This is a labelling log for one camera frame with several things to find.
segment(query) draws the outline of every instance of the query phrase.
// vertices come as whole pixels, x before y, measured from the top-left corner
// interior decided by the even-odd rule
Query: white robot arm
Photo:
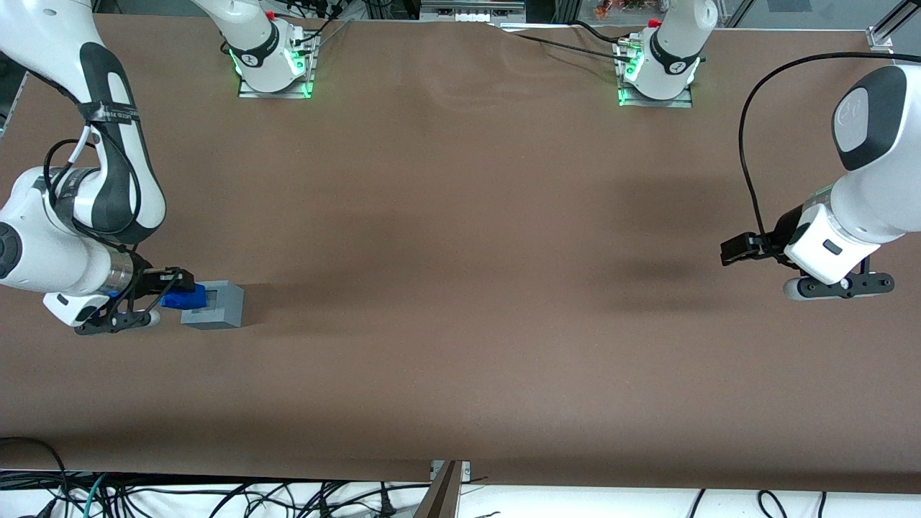
[[[221,29],[254,89],[276,91],[304,74],[292,55],[301,28],[270,21],[257,0],[193,1]],[[0,51],[57,88],[85,121],[66,165],[50,167],[48,157],[24,172],[0,209],[0,284],[45,293],[45,306],[78,332],[152,324],[151,311],[132,312],[133,299],[194,289],[193,278],[153,269],[129,248],[157,230],[166,202],[128,78],[97,33],[90,0],[0,2]],[[89,139],[99,167],[73,168]],[[127,318],[118,313],[126,298]]]
[[[258,0],[192,0],[217,25],[240,75],[260,92],[286,88],[306,73],[299,55],[304,30],[270,20]]]
[[[72,100],[86,121],[81,141],[96,142],[98,168],[54,168],[50,184],[43,167],[32,168],[0,209],[0,283],[47,293],[48,309],[76,325],[125,291],[137,268],[101,241],[146,239],[166,203],[128,79],[96,32],[89,0],[0,3],[0,50]]]
[[[639,33],[642,54],[624,79],[651,99],[678,97],[694,81],[700,52],[718,19],[713,0],[673,2],[660,27]]]
[[[784,287],[793,300],[892,291],[892,277],[869,272],[866,261],[921,230],[921,66],[888,65],[863,77],[838,103],[832,126],[848,173],[781,217],[767,243],[747,232],[722,245],[724,265],[773,250],[800,269],[803,277]]]

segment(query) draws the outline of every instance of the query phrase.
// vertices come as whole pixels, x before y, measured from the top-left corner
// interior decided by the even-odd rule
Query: brown paper sheet
[[[679,111],[619,107],[604,60],[472,23],[353,23],[314,99],[240,100],[207,19],[98,20],[169,203],[140,251],[243,285],[248,325],[81,338],[3,288],[4,435],[99,471],[425,479],[464,458],[496,483],[921,489],[921,241],[878,253],[893,294],[850,302],[718,257],[754,228],[744,97],[861,33],[717,32]],[[756,101],[770,224],[842,174],[831,113],[875,65],[804,66]],[[78,133],[31,79],[0,189]]]

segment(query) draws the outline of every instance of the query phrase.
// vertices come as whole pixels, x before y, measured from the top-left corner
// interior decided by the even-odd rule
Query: mounting plate
[[[634,33],[630,35],[628,40],[634,41],[638,39],[639,33]],[[634,47],[618,43],[612,43],[611,47],[614,50],[614,55],[635,57],[636,50]],[[669,100],[651,99],[643,95],[632,83],[624,78],[627,66],[630,66],[630,64],[623,61],[614,62],[614,72],[617,75],[617,100],[621,106],[647,106],[653,108],[692,108],[694,106],[690,86],[684,87],[678,97]]]
[[[313,81],[317,74],[317,56],[320,53],[320,39],[318,35],[305,42],[298,50],[306,52],[304,56],[295,58],[296,64],[303,64],[306,72],[294,80],[287,88],[276,92],[260,92],[252,88],[241,77],[239,80],[238,95],[244,99],[310,99],[313,97]]]

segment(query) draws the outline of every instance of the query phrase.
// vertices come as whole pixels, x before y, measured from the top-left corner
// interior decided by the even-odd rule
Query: blue block
[[[208,305],[204,286],[195,284],[195,291],[170,291],[160,299],[160,306],[173,310],[197,310]]]

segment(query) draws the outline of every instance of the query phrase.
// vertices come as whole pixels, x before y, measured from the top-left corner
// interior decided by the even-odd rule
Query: gray block
[[[195,329],[234,329],[243,325],[243,288],[228,280],[198,282],[204,286],[208,305],[184,310],[182,324]]]

